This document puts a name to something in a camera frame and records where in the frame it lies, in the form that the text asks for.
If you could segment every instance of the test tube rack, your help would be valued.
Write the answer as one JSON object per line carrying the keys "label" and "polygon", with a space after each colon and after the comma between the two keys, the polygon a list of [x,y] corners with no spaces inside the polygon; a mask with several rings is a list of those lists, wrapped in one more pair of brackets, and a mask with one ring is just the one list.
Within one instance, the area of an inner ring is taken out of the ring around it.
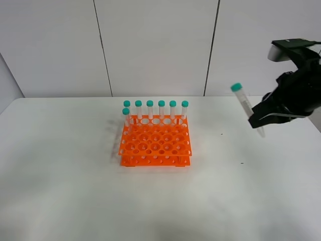
{"label": "test tube rack", "polygon": [[148,119],[143,115],[138,119],[132,115],[130,125],[124,125],[118,154],[126,167],[189,166],[192,149],[187,117],[154,115]]}

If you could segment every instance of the green screw cap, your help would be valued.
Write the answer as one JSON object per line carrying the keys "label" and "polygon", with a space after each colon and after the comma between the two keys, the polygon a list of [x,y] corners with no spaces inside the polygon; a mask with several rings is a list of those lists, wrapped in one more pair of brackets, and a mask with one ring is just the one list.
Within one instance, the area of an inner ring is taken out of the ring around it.
{"label": "green screw cap", "polygon": [[231,86],[231,90],[232,90],[233,92],[239,91],[241,88],[242,88],[241,83],[236,83],[236,84],[233,84],[233,85]]}
{"label": "green screw cap", "polygon": [[129,109],[128,109],[128,108],[122,109],[122,113],[123,113],[124,115],[128,115],[128,114],[129,114]]}
{"label": "green screw cap", "polygon": [[147,101],[147,106],[148,107],[152,107],[154,105],[152,100]]}
{"label": "green screw cap", "polygon": [[184,100],[184,101],[182,102],[182,107],[187,107],[187,106],[189,106],[189,102],[186,101],[186,100]]}
{"label": "green screw cap", "polygon": [[176,106],[176,101],[175,100],[171,100],[170,101],[170,107],[175,107]]}
{"label": "green screw cap", "polygon": [[130,107],[130,101],[129,100],[125,100],[124,101],[124,106],[125,107]]}
{"label": "green screw cap", "polygon": [[137,107],[140,107],[140,106],[141,106],[141,101],[140,101],[140,100],[136,100],[136,101],[135,101],[135,105],[136,105]]}
{"label": "green screw cap", "polygon": [[165,106],[165,101],[160,100],[160,101],[158,102],[158,106],[164,107],[164,106]]}

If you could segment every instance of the tabletop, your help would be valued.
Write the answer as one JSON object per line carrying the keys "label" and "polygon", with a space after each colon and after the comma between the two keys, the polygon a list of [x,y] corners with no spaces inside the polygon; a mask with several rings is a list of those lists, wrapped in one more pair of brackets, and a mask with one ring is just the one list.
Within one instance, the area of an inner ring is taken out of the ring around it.
{"label": "tabletop", "polygon": [[[191,166],[120,166],[125,99],[189,101]],[[265,133],[232,96],[15,100],[0,115],[0,240],[321,240],[320,132],[306,118]]]}

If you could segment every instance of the test tube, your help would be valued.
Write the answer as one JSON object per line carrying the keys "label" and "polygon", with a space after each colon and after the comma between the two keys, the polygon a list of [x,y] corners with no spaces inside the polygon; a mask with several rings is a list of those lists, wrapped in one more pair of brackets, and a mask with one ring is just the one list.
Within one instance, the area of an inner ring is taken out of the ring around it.
{"label": "test tube", "polygon": [[136,101],[135,101],[135,106],[136,106],[136,110],[137,110],[137,118],[138,118],[138,119],[142,119],[142,115],[141,115],[141,101],[140,101],[140,100],[136,100]]}
{"label": "test tube", "polygon": [[122,114],[125,116],[125,126],[129,127],[129,109],[128,108],[122,109]]}
{"label": "test tube", "polygon": [[188,106],[189,106],[189,102],[184,100],[182,102],[182,117],[181,117],[181,119],[186,119],[186,112],[187,112]]}
{"label": "test tube", "polygon": [[131,111],[130,111],[130,101],[125,100],[124,101],[124,107],[129,109],[129,118],[131,117]]}
{"label": "test tube", "polygon": [[[250,104],[248,98],[245,95],[242,85],[240,83],[236,83],[231,86],[231,90],[234,92],[239,102],[241,103],[245,113],[250,118],[254,114],[254,112],[252,110],[252,105]],[[263,127],[257,128],[257,132],[260,134],[260,136],[265,137]]]}
{"label": "test tube", "polygon": [[159,118],[160,119],[164,119],[164,106],[165,106],[165,101],[160,100],[158,102],[158,106],[159,106]]}
{"label": "test tube", "polygon": [[170,107],[171,107],[171,119],[175,119],[175,108],[176,108],[175,100],[170,101]]}
{"label": "test tube", "polygon": [[152,106],[154,105],[152,100],[147,101],[147,109],[148,109],[148,119],[153,119],[152,115]]}

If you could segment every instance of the white table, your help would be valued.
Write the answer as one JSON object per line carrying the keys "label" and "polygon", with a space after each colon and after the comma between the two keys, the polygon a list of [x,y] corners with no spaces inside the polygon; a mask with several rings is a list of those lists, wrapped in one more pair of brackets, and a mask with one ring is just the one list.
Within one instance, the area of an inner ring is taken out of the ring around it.
{"label": "white table", "polygon": [[0,115],[1,241],[321,240],[308,119],[262,139],[235,97],[151,98],[190,102],[191,166],[126,168],[125,99],[18,99]]}

